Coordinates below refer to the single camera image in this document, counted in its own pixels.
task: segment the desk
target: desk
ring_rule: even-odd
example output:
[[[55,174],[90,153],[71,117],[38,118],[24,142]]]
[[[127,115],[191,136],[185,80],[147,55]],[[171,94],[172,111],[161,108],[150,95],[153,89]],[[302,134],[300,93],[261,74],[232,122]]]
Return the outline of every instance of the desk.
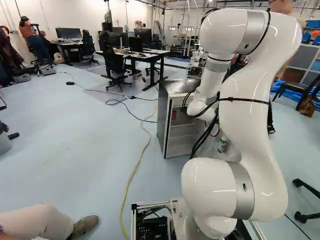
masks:
[[[167,76],[164,77],[165,56],[168,56],[170,54],[170,51],[144,48],[142,52],[146,54],[156,54],[160,56],[160,81],[167,79]]]
[[[56,44],[61,48],[62,56],[64,58],[65,64],[72,66],[69,59],[69,55],[71,52],[70,50],[78,49],[80,51],[84,43],[82,41],[79,41],[79,42],[52,42],[52,44]]]
[[[96,53],[101,56],[104,55],[102,51],[96,51]],[[161,56],[159,54],[147,53],[147,56],[138,56],[136,54],[126,54],[126,53],[122,53],[122,52],[115,52],[115,54],[121,55],[124,58],[131,60],[132,73],[136,73],[136,61],[150,63],[150,68],[151,68],[150,84],[148,86],[146,86],[144,89],[142,89],[142,91],[146,91],[146,90],[152,88],[153,86],[157,85],[157,83],[155,82],[155,63],[156,63],[156,61],[159,61],[161,59]],[[107,76],[106,75],[102,75],[102,76],[108,77],[110,75],[111,75],[110,71],[107,70]]]

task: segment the metal frame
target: metal frame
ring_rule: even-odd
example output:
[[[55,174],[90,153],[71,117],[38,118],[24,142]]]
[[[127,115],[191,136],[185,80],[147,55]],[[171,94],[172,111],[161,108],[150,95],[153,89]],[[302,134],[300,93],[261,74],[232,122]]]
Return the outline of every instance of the metal frame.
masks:
[[[147,209],[153,209],[153,208],[167,208],[171,214],[172,212],[172,203],[177,202],[177,200],[171,200],[171,201],[163,201],[163,202],[155,202],[155,203],[150,203],[150,204],[140,204],[140,203],[133,203],[131,205],[131,230],[130,230],[130,240],[137,240],[136,236],[136,228],[137,228],[137,211],[138,210],[147,210]],[[248,221],[256,234],[256,237],[258,240],[267,240],[266,237],[264,236],[262,230],[258,226],[258,224],[254,221],[249,220]]]

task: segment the shoe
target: shoe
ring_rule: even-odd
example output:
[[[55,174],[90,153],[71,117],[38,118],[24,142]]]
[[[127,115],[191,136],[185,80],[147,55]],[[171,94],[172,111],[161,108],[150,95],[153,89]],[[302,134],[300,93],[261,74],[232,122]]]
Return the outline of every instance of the shoe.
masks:
[[[68,237],[68,240],[78,238],[92,231],[98,224],[99,218],[96,215],[86,216],[73,225],[73,231]]]

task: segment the shirt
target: shirt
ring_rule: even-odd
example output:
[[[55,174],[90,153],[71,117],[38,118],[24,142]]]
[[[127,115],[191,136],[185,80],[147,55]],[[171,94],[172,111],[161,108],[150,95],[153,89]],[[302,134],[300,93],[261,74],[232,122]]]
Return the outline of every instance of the shirt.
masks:
[[[34,28],[30,25],[25,25],[25,26],[19,26],[19,30],[21,32],[22,37],[24,37],[25,39],[30,37],[30,36],[35,36],[37,35],[36,31],[34,30]]]

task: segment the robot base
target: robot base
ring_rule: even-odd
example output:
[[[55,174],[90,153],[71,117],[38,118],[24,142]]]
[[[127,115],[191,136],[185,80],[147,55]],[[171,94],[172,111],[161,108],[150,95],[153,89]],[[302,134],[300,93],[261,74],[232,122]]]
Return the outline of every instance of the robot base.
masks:
[[[157,211],[167,209],[167,216],[150,218]],[[257,239],[265,240],[261,230],[252,224]],[[131,240],[151,240],[157,236],[159,240],[212,240],[198,228],[183,198],[152,204],[132,204],[131,208]],[[244,222],[238,220],[235,230],[225,240],[252,240]]]

